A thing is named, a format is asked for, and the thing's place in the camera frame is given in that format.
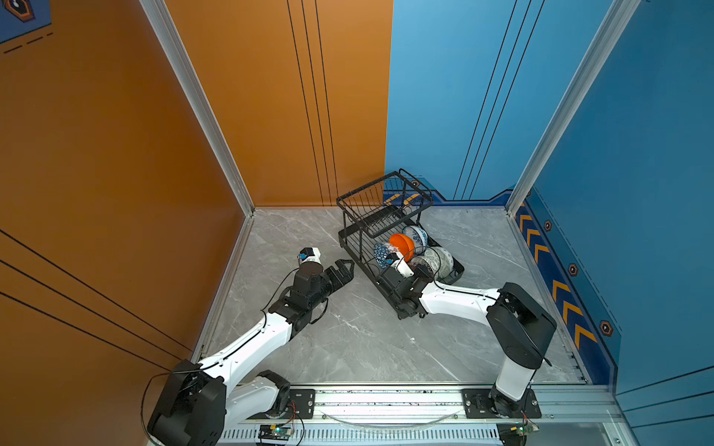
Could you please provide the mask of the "dark blue patterned bowl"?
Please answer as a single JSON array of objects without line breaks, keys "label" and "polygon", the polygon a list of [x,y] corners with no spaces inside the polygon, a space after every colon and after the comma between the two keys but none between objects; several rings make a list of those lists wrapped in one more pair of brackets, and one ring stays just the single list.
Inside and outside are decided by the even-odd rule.
[{"label": "dark blue patterned bowl", "polygon": [[377,265],[381,268],[388,268],[392,264],[390,255],[393,253],[394,246],[386,242],[377,242],[374,245],[373,253]]}]

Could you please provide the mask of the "orange plastic bowl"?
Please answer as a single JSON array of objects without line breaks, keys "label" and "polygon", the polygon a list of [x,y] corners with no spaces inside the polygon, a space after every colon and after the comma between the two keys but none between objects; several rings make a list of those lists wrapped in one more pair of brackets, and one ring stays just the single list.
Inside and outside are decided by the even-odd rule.
[{"label": "orange plastic bowl", "polygon": [[415,254],[416,245],[414,240],[401,232],[392,234],[389,243],[398,249],[406,262],[409,262]]}]

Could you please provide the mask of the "pale green patterned bowl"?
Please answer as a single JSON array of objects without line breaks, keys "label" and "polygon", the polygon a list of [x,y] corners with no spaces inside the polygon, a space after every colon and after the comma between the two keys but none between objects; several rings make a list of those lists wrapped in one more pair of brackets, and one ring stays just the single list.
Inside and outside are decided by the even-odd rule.
[{"label": "pale green patterned bowl", "polygon": [[444,247],[429,247],[424,253],[424,258],[431,262],[437,279],[445,279],[453,271],[455,261]]}]

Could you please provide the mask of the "black wire dish rack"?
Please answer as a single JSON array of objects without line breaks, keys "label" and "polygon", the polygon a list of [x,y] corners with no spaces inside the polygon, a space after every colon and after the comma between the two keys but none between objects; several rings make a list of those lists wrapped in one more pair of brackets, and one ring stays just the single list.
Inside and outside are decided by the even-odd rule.
[{"label": "black wire dish rack", "polygon": [[434,192],[403,169],[337,199],[344,224],[338,233],[341,247],[401,320],[427,315],[419,302],[427,284],[454,284],[464,273],[421,224],[423,211],[434,203]]}]

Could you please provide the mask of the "blue floral white bowl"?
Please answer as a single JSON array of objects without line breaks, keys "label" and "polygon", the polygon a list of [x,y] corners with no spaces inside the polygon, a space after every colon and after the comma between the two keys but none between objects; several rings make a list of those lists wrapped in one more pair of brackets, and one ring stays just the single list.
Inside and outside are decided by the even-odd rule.
[{"label": "blue floral white bowl", "polygon": [[413,241],[413,253],[415,255],[423,254],[429,246],[429,236],[425,230],[420,228],[420,226],[406,226],[403,229],[402,234],[409,237]]}]

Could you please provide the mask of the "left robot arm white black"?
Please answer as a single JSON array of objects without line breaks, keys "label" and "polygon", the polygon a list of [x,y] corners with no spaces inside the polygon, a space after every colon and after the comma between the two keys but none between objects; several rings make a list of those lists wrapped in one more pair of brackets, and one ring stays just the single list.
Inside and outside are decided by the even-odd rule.
[{"label": "left robot arm white black", "polygon": [[280,284],[261,320],[228,347],[200,360],[183,360],[165,374],[165,384],[141,427],[154,445],[215,445],[224,428],[255,414],[286,410],[290,384],[264,371],[245,377],[269,355],[313,323],[313,311],[353,280],[355,263],[339,259],[325,268],[314,248],[299,254],[299,267]]}]

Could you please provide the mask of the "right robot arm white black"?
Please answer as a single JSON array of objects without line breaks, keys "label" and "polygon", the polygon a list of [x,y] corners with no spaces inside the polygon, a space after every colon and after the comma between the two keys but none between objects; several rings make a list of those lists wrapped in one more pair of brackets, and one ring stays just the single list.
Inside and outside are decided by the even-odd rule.
[{"label": "right robot arm white black", "polygon": [[505,359],[485,397],[486,408],[497,417],[526,414],[536,372],[551,365],[547,351],[557,323],[522,286],[466,288],[434,280],[422,268],[403,274],[388,267],[377,277],[377,288],[400,319],[441,314],[489,326]]}]

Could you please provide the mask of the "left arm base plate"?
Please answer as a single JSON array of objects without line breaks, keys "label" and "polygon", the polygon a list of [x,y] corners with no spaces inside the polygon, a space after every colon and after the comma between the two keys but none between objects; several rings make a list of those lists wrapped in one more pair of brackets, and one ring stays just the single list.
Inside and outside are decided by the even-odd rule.
[{"label": "left arm base plate", "polygon": [[288,420],[288,418],[293,416],[292,407],[296,408],[297,415],[303,421],[310,420],[314,415],[315,397],[316,391],[314,388],[298,388],[297,390],[290,390],[288,403],[282,412],[254,414],[254,416],[250,416],[248,420]]}]

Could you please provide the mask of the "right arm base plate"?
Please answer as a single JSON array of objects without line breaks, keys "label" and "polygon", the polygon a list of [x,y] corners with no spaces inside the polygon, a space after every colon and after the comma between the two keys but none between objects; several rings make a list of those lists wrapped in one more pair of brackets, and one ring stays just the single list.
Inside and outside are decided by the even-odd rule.
[{"label": "right arm base plate", "polygon": [[522,399],[513,401],[495,388],[465,388],[462,403],[468,419],[542,417],[535,392],[528,388]]}]

